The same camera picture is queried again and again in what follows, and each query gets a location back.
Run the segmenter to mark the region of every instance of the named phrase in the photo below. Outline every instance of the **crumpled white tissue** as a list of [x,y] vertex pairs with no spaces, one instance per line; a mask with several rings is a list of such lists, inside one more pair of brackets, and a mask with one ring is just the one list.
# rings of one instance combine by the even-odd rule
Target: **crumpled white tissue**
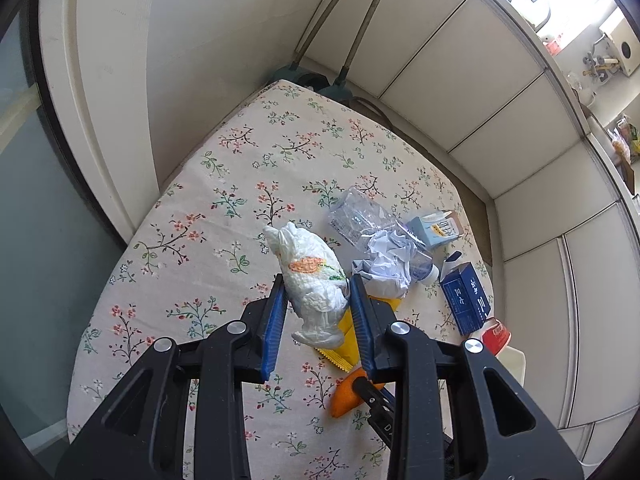
[[314,348],[341,346],[338,323],[347,309],[348,282],[334,252],[318,235],[292,222],[279,230],[265,226],[262,232],[280,262],[293,311],[303,321],[293,339]]
[[394,231],[378,231],[368,243],[369,258],[354,260],[353,272],[362,276],[365,290],[377,298],[403,298],[409,290],[409,261],[415,245]]

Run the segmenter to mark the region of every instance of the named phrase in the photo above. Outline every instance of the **yellow packet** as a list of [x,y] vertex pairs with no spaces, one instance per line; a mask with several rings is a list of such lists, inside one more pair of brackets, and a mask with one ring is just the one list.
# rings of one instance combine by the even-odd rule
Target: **yellow packet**
[[[401,298],[390,300],[388,298],[376,298],[370,296],[372,300],[385,301],[391,305],[391,309],[395,312],[398,309],[398,305],[402,301]],[[360,353],[358,352],[358,343],[356,341],[356,333],[353,328],[353,319],[351,318],[351,309],[348,309],[344,313],[344,317],[338,323],[338,328],[344,334],[344,343],[335,350],[327,350],[323,348],[316,348],[324,357],[329,359],[340,370],[345,372],[351,371],[355,364],[360,360]]]

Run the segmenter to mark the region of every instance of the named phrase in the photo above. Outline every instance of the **metal pipe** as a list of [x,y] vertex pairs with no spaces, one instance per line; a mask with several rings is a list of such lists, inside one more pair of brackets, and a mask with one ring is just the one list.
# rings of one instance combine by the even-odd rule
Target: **metal pipe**
[[340,84],[346,79],[347,72],[351,67],[351,61],[353,61],[353,58],[355,57],[356,52],[358,51],[358,47],[360,46],[360,42],[364,37],[364,33],[367,31],[367,27],[369,27],[369,23],[371,22],[371,19],[373,18],[373,14],[376,12],[376,9],[378,8],[379,4],[380,4],[380,0],[372,0],[371,5],[369,6],[369,10],[367,10],[364,20],[362,21],[362,24],[360,25],[358,33],[356,34],[356,38],[355,40],[353,40],[351,49],[347,54],[347,59],[344,61],[344,65],[342,66],[342,69],[340,70],[340,73],[338,74],[338,77],[336,78],[334,84]]
[[298,66],[300,65],[300,61],[302,61],[302,58],[306,54],[306,51],[309,48],[309,45],[311,45],[311,42],[314,40],[314,38],[318,34],[320,27],[324,25],[324,22],[329,17],[329,14],[331,14],[331,11],[334,10],[334,7],[337,5],[339,1],[340,0],[331,0],[329,4],[326,6],[324,11],[320,15],[320,18],[318,18],[318,21],[314,25],[314,28],[311,29],[311,32],[306,37],[305,43],[302,44],[302,47],[300,47],[300,50],[296,54],[296,57],[293,58],[293,61],[291,62],[291,66],[290,66],[292,70],[295,70],[298,68]]

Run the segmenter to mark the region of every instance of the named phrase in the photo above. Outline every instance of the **brown floor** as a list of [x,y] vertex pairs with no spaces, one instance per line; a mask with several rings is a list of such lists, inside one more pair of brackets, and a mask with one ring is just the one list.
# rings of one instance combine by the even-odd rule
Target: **brown floor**
[[[376,121],[382,126],[386,126],[385,121],[383,121],[379,115],[377,115],[366,106],[355,102],[351,105],[351,108],[364,115],[365,117]],[[433,155],[431,155],[431,153],[429,153],[423,145],[419,144],[416,140],[413,140],[407,134],[399,130],[396,126],[394,127],[394,131],[398,137],[400,137],[402,140],[404,140],[404,142],[413,147],[431,164],[433,164],[442,173],[444,173],[456,187],[456,190],[460,195],[460,200],[462,201],[462,207],[465,208],[466,216],[469,218],[469,225],[471,225],[471,230],[474,233],[480,255],[482,256],[482,259],[485,263],[492,266],[494,264],[494,260],[491,254],[489,220],[486,215],[486,205],[484,204],[484,202],[480,200],[480,198],[478,198],[478,196],[473,191],[465,186],[465,184],[463,184],[458,177],[451,173]]]

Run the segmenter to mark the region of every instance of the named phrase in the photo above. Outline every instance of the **floral tablecloth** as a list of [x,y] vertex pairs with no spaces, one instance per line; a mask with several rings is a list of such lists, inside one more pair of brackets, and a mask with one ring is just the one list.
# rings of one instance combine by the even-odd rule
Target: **floral tablecloth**
[[[265,224],[279,228],[292,221],[308,228],[350,269],[357,253],[326,215],[351,185],[402,218],[426,208],[456,210],[465,232],[446,250],[460,250],[474,263],[493,301],[460,198],[444,174],[375,122],[281,81],[187,161],[122,255],[80,341],[68,402],[70,437],[155,338],[183,343],[206,337],[268,295],[279,268],[262,235]],[[437,252],[436,261],[444,254]],[[462,339],[438,285],[413,284],[397,314],[435,338]],[[301,324],[287,314],[271,380],[243,388],[252,478],[386,478],[388,451],[367,425],[366,410],[329,416],[330,397],[345,374],[293,341],[290,333]],[[185,478],[193,474],[197,391],[192,383]]]

